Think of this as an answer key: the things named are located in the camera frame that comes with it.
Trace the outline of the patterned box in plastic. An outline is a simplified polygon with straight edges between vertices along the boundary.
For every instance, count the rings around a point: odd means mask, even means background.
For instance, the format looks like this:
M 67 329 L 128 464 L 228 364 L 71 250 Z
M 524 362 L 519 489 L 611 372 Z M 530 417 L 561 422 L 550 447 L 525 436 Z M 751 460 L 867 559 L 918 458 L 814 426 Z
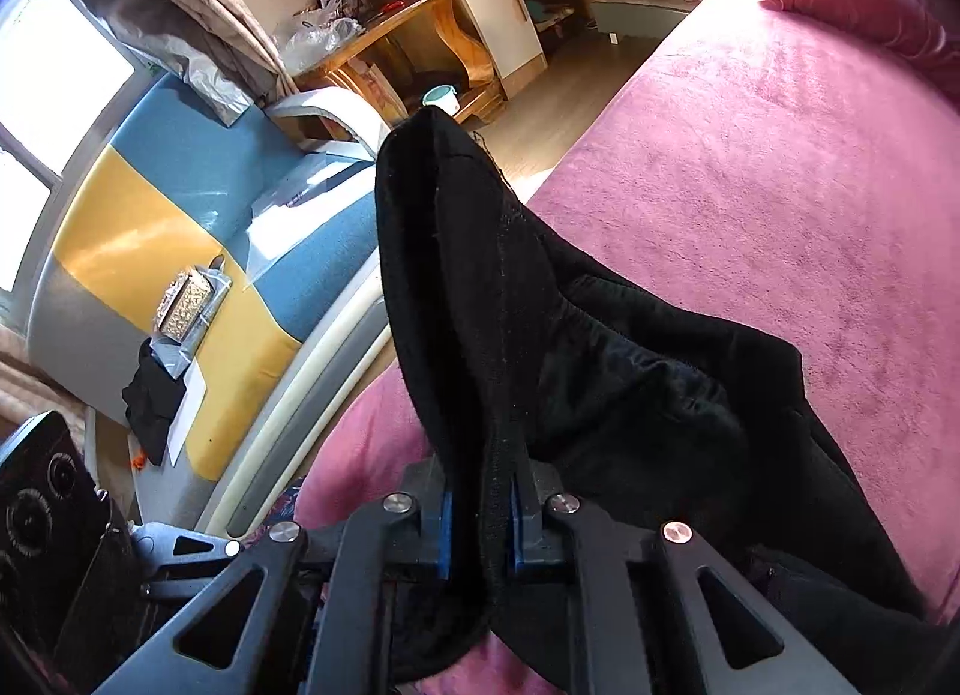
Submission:
M 233 285 L 224 263 L 226 256 L 218 254 L 206 266 L 182 269 L 167 285 L 153 318 L 156 346 L 171 346 L 184 357 L 197 352 Z

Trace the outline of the black cloth on bench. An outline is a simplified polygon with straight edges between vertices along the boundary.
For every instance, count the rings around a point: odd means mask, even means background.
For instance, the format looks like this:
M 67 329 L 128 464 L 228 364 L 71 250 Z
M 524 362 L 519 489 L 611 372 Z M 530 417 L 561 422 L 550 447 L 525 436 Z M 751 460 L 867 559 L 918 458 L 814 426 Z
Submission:
M 151 354 L 139 358 L 139 368 L 122 390 L 127 424 L 153 466 L 163 462 L 167 434 L 184 394 L 184 381 L 171 378 Z

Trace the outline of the pink bed blanket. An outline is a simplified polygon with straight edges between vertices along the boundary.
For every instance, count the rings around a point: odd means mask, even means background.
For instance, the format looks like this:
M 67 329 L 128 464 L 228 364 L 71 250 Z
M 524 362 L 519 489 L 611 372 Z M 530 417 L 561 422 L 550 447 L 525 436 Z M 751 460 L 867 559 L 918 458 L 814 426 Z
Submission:
M 563 240 L 690 313 L 799 352 L 805 399 L 942 642 L 900 693 L 958 687 L 958 116 L 889 51 L 761 0 L 704 0 L 539 193 Z M 433 451 L 397 365 L 332 433 L 296 510 L 345 521 Z M 389 688 L 562 687 L 485 636 Z

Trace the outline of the black pants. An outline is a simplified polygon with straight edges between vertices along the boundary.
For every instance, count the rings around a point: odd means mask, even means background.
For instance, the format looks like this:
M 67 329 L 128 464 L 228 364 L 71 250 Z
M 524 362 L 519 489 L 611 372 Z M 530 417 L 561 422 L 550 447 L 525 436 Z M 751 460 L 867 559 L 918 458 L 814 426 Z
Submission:
M 566 681 L 560 592 L 512 582 L 511 474 L 527 454 L 620 523 L 693 526 L 857 690 L 907 688 L 942 633 L 791 344 L 597 263 L 433 108 L 387 136 L 374 192 L 398 366 L 452 487 L 451 578 L 402 599 L 396 681 L 490 635 Z

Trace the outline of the white curved chair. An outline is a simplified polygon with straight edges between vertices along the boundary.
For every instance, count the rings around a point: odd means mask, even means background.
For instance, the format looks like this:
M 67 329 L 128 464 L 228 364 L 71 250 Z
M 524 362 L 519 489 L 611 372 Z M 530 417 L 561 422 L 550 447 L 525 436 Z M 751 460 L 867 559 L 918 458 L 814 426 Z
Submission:
M 358 142 L 371 158 L 376 158 L 382 142 L 391 132 L 373 105 L 361 95 L 342 87 L 322 87 L 282 98 L 265 108 L 265 115 L 273 119 L 320 118 L 333 121 Z

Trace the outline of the white plastic bags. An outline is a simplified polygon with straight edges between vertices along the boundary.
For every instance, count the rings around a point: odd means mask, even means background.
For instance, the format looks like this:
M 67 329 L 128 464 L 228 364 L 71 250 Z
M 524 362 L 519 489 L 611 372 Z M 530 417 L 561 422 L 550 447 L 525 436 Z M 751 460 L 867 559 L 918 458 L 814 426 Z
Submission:
M 363 34 L 364 0 L 316 0 L 316 6 L 282 20 L 274 30 L 281 61 L 291 76 L 306 73 Z

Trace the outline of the wooden desk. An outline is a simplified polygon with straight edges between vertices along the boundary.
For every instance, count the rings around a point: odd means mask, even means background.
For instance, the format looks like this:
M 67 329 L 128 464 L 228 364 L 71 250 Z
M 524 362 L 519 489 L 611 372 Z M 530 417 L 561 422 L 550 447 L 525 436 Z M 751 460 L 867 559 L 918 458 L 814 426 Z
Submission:
M 301 90 L 352 90 L 391 126 L 439 85 L 455 90 L 459 123 L 472 116 L 490 121 L 506 103 L 490 51 L 460 12 L 460 0 L 393 2 L 295 82 Z

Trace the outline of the white teal cup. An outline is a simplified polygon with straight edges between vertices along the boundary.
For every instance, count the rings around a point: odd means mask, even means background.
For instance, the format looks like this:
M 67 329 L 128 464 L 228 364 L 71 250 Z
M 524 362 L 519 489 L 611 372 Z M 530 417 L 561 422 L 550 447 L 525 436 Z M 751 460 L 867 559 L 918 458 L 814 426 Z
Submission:
M 431 87 L 421 97 L 423 107 L 436 107 L 448 113 L 449 116 L 455 116 L 460 112 L 460 101 L 457 89 L 451 84 L 441 84 Z

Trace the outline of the white paper sheets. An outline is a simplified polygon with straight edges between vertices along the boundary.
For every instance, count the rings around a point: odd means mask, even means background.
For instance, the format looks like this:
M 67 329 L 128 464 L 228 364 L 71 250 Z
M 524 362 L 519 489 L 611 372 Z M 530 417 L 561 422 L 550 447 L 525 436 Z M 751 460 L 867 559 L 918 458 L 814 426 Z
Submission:
M 334 152 L 308 154 L 252 204 L 245 229 L 245 277 L 254 284 L 317 230 L 373 191 L 374 162 Z

